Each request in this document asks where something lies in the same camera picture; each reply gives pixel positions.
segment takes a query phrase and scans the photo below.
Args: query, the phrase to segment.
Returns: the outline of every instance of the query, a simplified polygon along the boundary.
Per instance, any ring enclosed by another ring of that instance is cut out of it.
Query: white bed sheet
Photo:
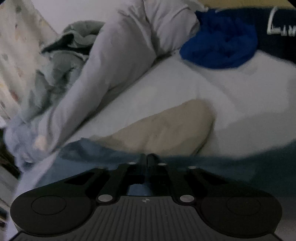
[[[163,60],[98,113],[68,142],[107,136],[147,116],[190,99],[205,99],[216,114],[208,150],[214,155],[246,156],[296,138],[296,66],[257,51],[237,69],[209,70],[181,60]],[[25,173],[16,197],[33,188],[57,153]],[[280,200],[284,215],[276,231],[295,240],[294,199]],[[6,240],[16,234],[10,221]]]

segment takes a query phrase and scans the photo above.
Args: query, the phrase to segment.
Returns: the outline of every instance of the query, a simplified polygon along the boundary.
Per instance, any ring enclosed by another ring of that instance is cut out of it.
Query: yellow surface
[[[287,0],[200,0],[211,8],[270,7],[294,8]]]

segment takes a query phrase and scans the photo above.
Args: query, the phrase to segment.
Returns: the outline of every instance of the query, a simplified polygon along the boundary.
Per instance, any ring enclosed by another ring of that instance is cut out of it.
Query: blue cloth
[[[296,141],[246,158],[173,156],[162,158],[170,168],[185,170],[197,166],[228,180],[244,182],[275,197],[296,197]],[[44,186],[92,168],[103,166],[114,170],[121,163],[139,162],[140,154],[114,151],[88,139],[81,139],[62,148],[51,168],[40,179]],[[132,185],[127,195],[151,196],[148,184]]]
[[[200,30],[180,49],[183,59],[210,69],[239,67],[251,59],[258,39],[254,25],[211,9],[196,12]]]

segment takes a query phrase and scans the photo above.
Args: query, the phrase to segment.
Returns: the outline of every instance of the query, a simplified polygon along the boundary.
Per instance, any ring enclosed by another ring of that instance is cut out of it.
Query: tan fabric
[[[117,133],[92,140],[114,150],[162,156],[195,154],[205,143],[214,117],[202,100],[139,120]]]
[[[287,0],[199,0],[211,8],[270,7],[293,8]]]
[[[57,34],[30,0],[7,0],[0,5],[0,116],[12,118],[35,70],[46,60],[40,46]]]

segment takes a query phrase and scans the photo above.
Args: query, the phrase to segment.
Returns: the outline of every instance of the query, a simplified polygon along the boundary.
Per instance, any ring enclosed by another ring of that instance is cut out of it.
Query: floral curtain
[[[35,70],[46,63],[40,47],[57,33],[30,0],[5,0],[0,5],[0,116],[12,118]]]

